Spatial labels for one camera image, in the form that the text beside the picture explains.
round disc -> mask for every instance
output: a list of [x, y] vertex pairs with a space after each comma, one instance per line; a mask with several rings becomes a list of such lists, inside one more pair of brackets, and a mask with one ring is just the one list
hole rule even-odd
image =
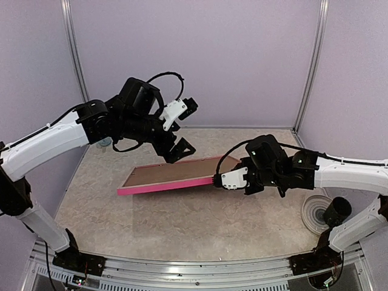
[[321, 235], [329, 226], [323, 219], [323, 213], [332, 200], [322, 195], [308, 196], [302, 206], [302, 221], [304, 225], [314, 234]]

black cylinder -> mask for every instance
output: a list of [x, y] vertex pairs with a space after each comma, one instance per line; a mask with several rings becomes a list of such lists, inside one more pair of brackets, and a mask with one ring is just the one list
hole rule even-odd
[[325, 223], [330, 227], [340, 226], [352, 214], [352, 206], [343, 197], [336, 197], [323, 213]]

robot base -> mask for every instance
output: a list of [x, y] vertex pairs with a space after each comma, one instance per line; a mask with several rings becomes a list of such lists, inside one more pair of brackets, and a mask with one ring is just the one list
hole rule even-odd
[[70, 239], [70, 246], [62, 252], [56, 253], [53, 265], [67, 270], [101, 276], [106, 259], [103, 256], [81, 253], [73, 234], [66, 229]]

metal frame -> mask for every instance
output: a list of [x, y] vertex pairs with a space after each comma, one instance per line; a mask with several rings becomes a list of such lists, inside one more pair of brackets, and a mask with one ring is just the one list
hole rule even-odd
[[[65, 30], [66, 30], [67, 40], [69, 42], [69, 49], [70, 49], [70, 54], [72, 56], [74, 71], [77, 77], [79, 89], [81, 91], [82, 100], [84, 102], [87, 102], [90, 100], [90, 98], [89, 98], [89, 93], [87, 91], [84, 74], [82, 72], [81, 60], [79, 58], [79, 53], [77, 49], [70, 0], [61, 0], [61, 4], [62, 4], [62, 14], [64, 17], [64, 23], [65, 23]], [[326, 27], [328, 8], [329, 8], [329, 0], [321, 0], [321, 6], [319, 9], [319, 15], [318, 15], [318, 25], [316, 28], [315, 41], [313, 46], [313, 55], [310, 61], [309, 72], [307, 74], [307, 81], [304, 86], [303, 97], [302, 97], [301, 104], [299, 106], [299, 110], [298, 110], [298, 114], [297, 114], [294, 126], [292, 128], [291, 127], [252, 127], [252, 128], [292, 129], [296, 134], [296, 138], [299, 139], [298, 132], [301, 127], [303, 117], [306, 113], [307, 105], [311, 94], [311, 89], [315, 79], [316, 70], [318, 68], [318, 61], [321, 53], [321, 47], [323, 44], [323, 37], [324, 37], [324, 31]], [[190, 126], [190, 128], [209, 128], [209, 126], [203, 126], [203, 127]], [[236, 126], [232, 128], [250, 128], [250, 127]]]
[[[49, 250], [49, 260], [54, 253]], [[247, 259], [228, 262], [166, 262], [144, 259], [107, 257], [102, 277], [88, 276], [94, 288], [87, 290], [288, 290], [288, 281], [306, 277], [293, 276], [289, 256], [263, 259]], [[345, 266], [354, 264], [365, 291], [372, 291], [368, 267], [360, 245], [354, 244], [345, 252]], [[73, 275], [82, 275], [50, 266], [53, 279], [65, 281]], [[45, 266], [45, 245], [37, 241], [27, 262], [20, 291], [32, 291], [37, 275], [48, 276]]]
[[73, 61], [72, 63], [74, 66], [74, 72], [77, 77], [77, 82], [78, 82], [79, 90], [81, 91], [82, 100], [84, 102], [87, 102], [90, 99], [89, 99], [88, 91], [86, 89], [84, 74], [82, 72], [81, 60], [78, 54], [70, 0], [61, 0], [61, 6], [62, 6], [62, 14], [65, 22], [67, 40], [69, 43], [70, 54], [71, 54], [72, 61]]
[[323, 37], [324, 37], [326, 21], [327, 21], [328, 8], [329, 8], [329, 0], [321, 0], [321, 8], [319, 10], [318, 26], [316, 28], [313, 55], [311, 57], [310, 68], [307, 75], [307, 81], [303, 90], [301, 105], [299, 107], [299, 112], [296, 117], [295, 125], [293, 127], [296, 134], [298, 134], [299, 132], [299, 129], [303, 121], [303, 117], [306, 113], [307, 105], [310, 99], [311, 89], [313, 87], [313, 82], [316, 75], [316, 70], [318, 68], [318, 61], [319, 61], [319, 56], [321, 54], [321, 48], [322, 48]]

vertical metal pole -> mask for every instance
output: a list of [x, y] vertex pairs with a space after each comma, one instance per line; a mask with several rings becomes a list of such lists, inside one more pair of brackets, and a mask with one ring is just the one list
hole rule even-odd
[[65, 22], [65, 30], [67, 35], [67, 40], [69, 42], [70, 54], [72, 56], [74, 72], [77, 77], [77, 82], [79, 89], [81, 91], [82, 100], [84, 102], [89, 101], [89, 94], [86, 89], [86, 83], [84, 79], [84, 74], [82, 72], [81, 61], [79, 59], [77, 42], [75, 39], [74, 25], [72, 19], [72, 10], [70, 7], [70, 0], [61, 0], [62, 5], [62, 14]]
[[321, 47], [323, 43], [323, 36], [327, 21], [327, 10], [329, 8], [329, 0], [321, 0], [321, 8], [319, 10], [318, 26], [316, 28], [316, 35], [314, 41], [313, 55], [310, 62], [309, 73], [307, 75], [307, 81], [303, 90], [302, 102], [299, 107], [298, 116], [296, 117], [295, 125], [293, 130], [297, 135], [301, 127], [303, 117], [306, 113], [307, 104], [309, 103], [311, 89], [318, 68], [319, 55], [321, 54]]

